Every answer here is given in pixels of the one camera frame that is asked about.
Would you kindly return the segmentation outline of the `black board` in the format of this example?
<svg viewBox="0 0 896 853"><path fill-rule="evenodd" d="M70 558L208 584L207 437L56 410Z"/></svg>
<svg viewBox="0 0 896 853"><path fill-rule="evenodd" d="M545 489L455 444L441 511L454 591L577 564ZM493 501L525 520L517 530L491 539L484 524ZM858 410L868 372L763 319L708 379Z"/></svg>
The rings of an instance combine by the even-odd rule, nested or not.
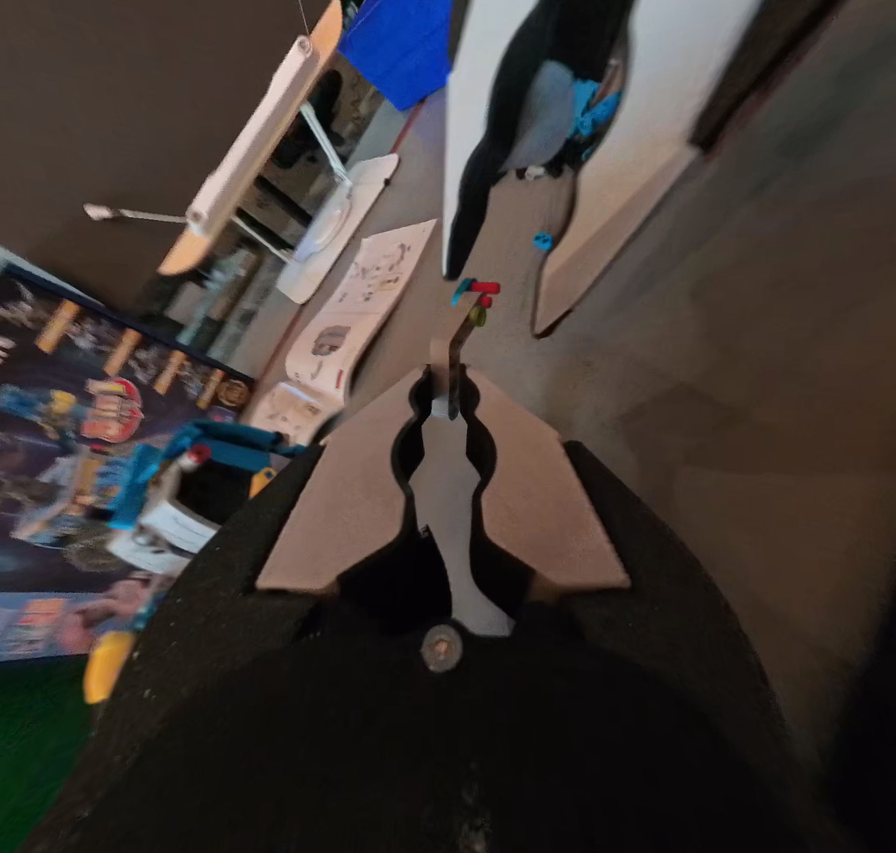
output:
<svg viewBox="0 0 896 853"><path fill-rule="evenodd" d="M331 0L1 0L2 248L115 309Z"/></svg>

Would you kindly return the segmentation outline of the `grey blue brick robot model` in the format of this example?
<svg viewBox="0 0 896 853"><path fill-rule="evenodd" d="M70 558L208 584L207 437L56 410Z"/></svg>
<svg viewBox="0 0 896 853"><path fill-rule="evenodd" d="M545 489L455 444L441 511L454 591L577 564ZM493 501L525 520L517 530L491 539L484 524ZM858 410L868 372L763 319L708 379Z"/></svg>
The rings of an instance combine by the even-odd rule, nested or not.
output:
<svg viewBox="0 0 896 853"><path fill-rule="evenodd" d="M186 566L304 448L288 434L197 420L163 448L135 451L111 506L106 544L130 572L77 610L88 705L111 696L138 635Z"/></svg>

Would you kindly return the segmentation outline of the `green plastic bin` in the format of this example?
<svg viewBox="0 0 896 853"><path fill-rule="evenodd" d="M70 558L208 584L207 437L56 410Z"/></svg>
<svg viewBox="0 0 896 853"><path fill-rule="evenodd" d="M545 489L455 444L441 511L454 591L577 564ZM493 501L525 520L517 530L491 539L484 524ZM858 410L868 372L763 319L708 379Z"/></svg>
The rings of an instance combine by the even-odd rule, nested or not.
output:
<svg viewBox="0 0 896 853"><path fill-rule="evenodd" d="M86 657L1 665L1 850L16 851L61 790L91 730Z"/></svg>

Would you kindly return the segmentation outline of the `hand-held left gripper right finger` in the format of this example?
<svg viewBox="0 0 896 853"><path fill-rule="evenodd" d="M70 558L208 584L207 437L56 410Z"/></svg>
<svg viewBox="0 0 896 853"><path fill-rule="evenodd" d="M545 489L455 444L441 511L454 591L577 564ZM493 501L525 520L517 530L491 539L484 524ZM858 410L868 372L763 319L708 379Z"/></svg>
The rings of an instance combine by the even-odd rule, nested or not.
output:
<svg viewBox="0 0 896 853"><path fill-rule="evenodd" d="M464 371L470 568L483 592L626 590L631 579L558 433L480 371Z"/></svg>

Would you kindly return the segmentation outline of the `pile of small brick pieces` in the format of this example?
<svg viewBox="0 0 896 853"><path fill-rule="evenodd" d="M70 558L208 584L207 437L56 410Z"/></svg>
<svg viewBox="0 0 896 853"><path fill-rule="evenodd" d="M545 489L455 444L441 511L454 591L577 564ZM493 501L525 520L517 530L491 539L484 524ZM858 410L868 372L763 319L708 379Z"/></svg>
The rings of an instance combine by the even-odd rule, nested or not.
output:
<svg viewBox="0 0 896 853"><path fill-rule="evenodd" d="M609 132L622 92L617 79L579 78L562 63L546 63L526 97L503 169L520 180L579 172Z"/></svg>

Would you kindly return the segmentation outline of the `dark blue robot kit box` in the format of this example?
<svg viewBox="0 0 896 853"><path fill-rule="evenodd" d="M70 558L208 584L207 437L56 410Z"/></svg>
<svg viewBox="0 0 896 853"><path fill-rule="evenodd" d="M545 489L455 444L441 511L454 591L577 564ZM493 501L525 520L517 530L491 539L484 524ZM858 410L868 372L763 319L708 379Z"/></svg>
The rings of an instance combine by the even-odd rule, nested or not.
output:
<svg viewBox="0 0 896 853"><path fill-rule="evenodd" d="M1 282L2 661L78 656L192 552L115 499L197 420L233 422L251 380L23 268Z"/></svg>

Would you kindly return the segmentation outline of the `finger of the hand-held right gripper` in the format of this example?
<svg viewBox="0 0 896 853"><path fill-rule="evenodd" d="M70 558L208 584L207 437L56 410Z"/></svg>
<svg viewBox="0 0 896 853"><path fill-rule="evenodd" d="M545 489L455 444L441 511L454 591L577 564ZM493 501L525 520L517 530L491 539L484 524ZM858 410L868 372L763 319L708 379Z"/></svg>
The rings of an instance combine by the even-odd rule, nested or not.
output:
<svg viewBox="0 0 896 853"><path fill-rule="evenodd" d="M467 0L447 83L442 276L461 276L507 173L549 163L623 40L632 0Z"/></svg>
<svg viewBox="0 0 896 853"><path fill-rule="evenodd" d="M697 158L693 128L762 2L635 0L623 95L542 265L535 337L576 307Z"/></svg>

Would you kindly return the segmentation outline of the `instruction booklet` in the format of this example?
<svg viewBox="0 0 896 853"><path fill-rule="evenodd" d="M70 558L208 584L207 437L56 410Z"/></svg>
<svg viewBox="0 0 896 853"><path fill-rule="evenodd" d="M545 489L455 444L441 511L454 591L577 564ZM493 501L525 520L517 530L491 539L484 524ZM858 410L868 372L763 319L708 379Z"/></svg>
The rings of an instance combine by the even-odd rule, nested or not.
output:
<svg viewBox="0 0 896 853"><path fill-rule="evenodd" d="M257 401L253 428L310 444L347 406L353 373L408 286L437 219L365 238L327 303L285 359L287 379Z"/></svg>

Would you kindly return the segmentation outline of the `white folding stand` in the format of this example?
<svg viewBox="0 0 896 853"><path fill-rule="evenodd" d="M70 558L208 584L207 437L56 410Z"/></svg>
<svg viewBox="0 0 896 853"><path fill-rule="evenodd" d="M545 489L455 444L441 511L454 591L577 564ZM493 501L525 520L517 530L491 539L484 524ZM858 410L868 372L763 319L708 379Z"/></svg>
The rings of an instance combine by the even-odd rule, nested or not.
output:
<svg viewBox="0 0 896 853"><path fill-rule="evenodd" d="M175 276L198 266L229 223L240 226L285 263L276 287L293 303L303 305L330 273L376 199L386 189L399 165L395 153L356 163L347 169L323 130L308 97L322 78L337 47L340 32L326 36L321 28L301 35L278 66L263 98L222 161L206 178L184 217L133 209L84 204L93 221L133 219L184 225L159 268ZM294 245L263 239L238 207L249 185L262 179L263 164L288 125L301 117L321 145L335 186Z"/></svg>

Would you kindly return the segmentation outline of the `grey angled beam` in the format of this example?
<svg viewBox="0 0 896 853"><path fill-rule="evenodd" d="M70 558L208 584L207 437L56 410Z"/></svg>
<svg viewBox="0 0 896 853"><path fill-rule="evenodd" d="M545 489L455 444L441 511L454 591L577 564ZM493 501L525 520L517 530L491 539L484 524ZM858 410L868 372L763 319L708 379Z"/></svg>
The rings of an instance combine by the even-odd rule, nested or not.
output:
<svg viewBox="0 0 896 853"><path fill-rule="evenodd" d="M450 316L446 329L431 342L429 371L432 390L432 415L454 421L460 413L462 388L462 349L477 328L468 320L477 299Z"/></svg>

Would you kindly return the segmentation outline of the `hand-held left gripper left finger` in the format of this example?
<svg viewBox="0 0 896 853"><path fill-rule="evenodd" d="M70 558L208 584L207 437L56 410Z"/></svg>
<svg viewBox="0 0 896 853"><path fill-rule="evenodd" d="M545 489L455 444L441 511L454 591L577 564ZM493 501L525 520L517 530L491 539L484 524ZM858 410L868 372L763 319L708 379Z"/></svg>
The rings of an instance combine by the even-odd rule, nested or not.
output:
<svg viewBox="0 0 896 853"><path fill-rule="evenodd" d="M431 414L431 371L419 367L330 434L261 569L260 591L325 593L418 526L410 479Z"/></svg>

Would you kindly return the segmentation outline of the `blue plastic bin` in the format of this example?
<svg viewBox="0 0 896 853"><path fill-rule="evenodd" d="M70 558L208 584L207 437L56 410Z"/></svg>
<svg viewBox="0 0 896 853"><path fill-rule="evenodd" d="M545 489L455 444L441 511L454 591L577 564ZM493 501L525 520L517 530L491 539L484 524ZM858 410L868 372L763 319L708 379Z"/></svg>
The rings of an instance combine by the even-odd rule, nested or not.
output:
<svg viewBox="0 0 896 853"><path fill-rule="evenodd" d="M396 110L442 88L453 0L364 0L339 52Z"/></svg>

